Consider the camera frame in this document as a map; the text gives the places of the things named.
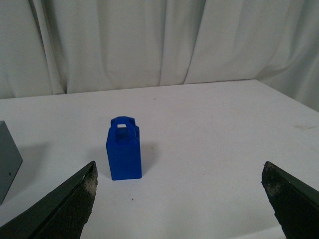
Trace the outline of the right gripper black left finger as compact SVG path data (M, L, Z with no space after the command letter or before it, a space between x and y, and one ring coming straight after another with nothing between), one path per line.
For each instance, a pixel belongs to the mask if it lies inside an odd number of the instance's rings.
M98 171L91 161L0 228L2 239L78 239L92 213Z

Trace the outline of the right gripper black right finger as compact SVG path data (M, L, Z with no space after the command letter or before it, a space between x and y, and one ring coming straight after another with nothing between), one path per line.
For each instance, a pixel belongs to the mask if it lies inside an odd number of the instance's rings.
M319 237L319 192L267 161L262 185L288 239Z

